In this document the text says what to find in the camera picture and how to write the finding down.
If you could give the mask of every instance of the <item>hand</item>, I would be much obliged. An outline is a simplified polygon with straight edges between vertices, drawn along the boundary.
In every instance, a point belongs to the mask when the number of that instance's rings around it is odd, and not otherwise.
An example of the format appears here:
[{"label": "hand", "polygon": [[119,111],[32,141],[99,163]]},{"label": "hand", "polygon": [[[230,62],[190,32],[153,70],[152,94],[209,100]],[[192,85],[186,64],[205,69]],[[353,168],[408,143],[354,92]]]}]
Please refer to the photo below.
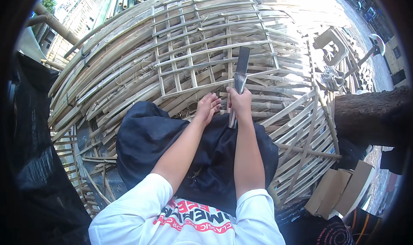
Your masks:
[{"label": "hand", "polygon": [[252,120],[251,118],[251,92],[244,88],[244,93],[238,94],[234,88],[227,87],[230,93],[228,107],[235,110],[238,121]]},{"label": "hand", "polygon": [[219,112],[220,107],[221,99],[216,93],[208,93],[199,101],[193,121],[206,127],[211,122],[214,113]]}]

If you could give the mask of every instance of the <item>tree trunk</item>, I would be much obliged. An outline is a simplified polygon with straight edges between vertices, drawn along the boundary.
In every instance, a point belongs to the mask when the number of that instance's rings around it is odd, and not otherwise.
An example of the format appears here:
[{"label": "tree trunk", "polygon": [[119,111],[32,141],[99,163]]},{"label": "tree trunk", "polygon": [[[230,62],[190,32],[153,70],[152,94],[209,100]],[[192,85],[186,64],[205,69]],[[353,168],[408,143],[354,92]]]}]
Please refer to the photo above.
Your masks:
[{"label": "tree trunk", "polygon": [[410,97],[410,90],[407,87],[381,93],[347,94],[336,97],[334,120],[337,135],[347,138],[355,145],[395,147],[400,143],[400,133],[389,124],[385,124],[382,116],[408,103]]}]

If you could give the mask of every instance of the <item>right hand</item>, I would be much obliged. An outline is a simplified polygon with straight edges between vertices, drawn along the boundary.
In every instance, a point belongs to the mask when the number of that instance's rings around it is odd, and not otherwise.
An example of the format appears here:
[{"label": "right hand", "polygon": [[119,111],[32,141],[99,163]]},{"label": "right hand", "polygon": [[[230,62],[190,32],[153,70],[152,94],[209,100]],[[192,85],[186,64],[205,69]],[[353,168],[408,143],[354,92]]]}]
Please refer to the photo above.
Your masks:
[{"label": "right hand", "polygon": [[234,88],[227,87],[227,92],[230,94],[228,107],[235,110],[238,121],[252,120],[251,118],[251,92],[244,88],[242,94],[238,94]]}]

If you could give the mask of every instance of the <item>white t-shirt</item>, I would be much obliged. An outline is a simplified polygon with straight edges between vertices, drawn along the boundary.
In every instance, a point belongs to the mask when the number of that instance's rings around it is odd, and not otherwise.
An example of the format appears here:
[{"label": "white t-shirt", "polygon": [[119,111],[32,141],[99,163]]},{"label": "white t-shirt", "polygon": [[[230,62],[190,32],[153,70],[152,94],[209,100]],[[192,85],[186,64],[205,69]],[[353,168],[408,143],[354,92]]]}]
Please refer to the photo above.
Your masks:
[{"label": "white t-shirt", "polygon": [[172,187],[149,174],[102,210],[89,227],[95,244],[285,244],[265,189],[243,194],[236,219],[216,208],[173,200]]}]

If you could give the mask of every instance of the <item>black pants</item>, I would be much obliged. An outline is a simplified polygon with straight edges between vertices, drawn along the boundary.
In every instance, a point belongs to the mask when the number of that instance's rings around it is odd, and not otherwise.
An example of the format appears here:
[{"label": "black pants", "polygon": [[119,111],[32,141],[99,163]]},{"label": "black pants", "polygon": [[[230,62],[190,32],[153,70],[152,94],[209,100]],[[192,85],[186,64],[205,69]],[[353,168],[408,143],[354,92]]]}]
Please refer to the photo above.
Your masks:
[{"label": "black pants", "polygon": [[[227,127],[229,114],[216,115],[202,134],[198,150],[176,196],[213,206],[235,216],[234,156],[237,129]],[[118,171],[128,190],[153,169],[189,124],[171,119],[151,102],[136,103],[124,117],[116,140]],[[278,165],[278,147],[254,124],[265,170],[266,187]]]}]

